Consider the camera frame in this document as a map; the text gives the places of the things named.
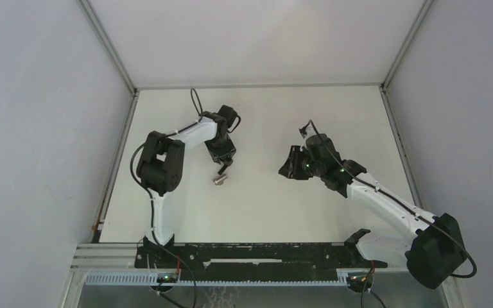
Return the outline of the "silver tee pipe fitting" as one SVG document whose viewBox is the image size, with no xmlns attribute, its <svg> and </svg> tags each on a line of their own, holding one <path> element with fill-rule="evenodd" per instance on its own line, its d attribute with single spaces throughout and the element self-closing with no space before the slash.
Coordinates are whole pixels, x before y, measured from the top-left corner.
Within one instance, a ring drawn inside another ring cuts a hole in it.
<svg viewBox="0 0 493 308">
<path fill-rule="evenodd" d="M 217 177 L 215 177 L 213 179 L 213 183 L 215 185 L 222 185 L 227 178 L 228 178 L 228 176 L 225 173 L 223 173 L 223 174 L 218 175 Z"/>
</svg>

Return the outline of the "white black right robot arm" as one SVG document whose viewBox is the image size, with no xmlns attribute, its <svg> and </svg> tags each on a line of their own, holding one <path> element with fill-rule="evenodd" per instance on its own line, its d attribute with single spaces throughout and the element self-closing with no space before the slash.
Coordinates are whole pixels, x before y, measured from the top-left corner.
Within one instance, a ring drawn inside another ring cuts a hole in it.
<svg viewBox="0 0 493 308">
<path fill-rule="evenodd" d="M 468 259 L 452 215 L 437 216 L 396 196 L 361 164 L 342 159 L 326 134 L 306 136 L 303 145 L 292 145 L 278 173 L 293 180 L 319 178 L 328 189 L 364 206 L 400 234 L 396 239 L 367 232 L 345 249 L 351 266 L 368 261 L 404 266 L 421 285 L 436 289 Z"/>
</svg>

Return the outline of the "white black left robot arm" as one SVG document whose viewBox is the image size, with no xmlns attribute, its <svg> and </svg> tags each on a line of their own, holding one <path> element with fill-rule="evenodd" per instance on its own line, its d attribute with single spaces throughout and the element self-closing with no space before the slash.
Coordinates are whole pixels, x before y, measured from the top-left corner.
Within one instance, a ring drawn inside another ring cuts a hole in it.
<svg viewBox="0 0 493 308">
<path fill-rule="evenodd" d="M 238 113 L 223 105 L 218 112 L 201 112 L 184 128 L 169 133 L 150 132 L 132 155 L 130 172 L 150 198 L 146 238 L 156 244 L 150 259 L 157 266 L 168 267 L 175 259 L 174 249 L 168 246 L 174 238 L 168 198 L 182 180 L 186 152 L 204 144 L 212 161 L 221 166 L 218 175 L 222 176 L 234 162 L 236 147 L 230 134 L 240 123 Z"/>
</svg>

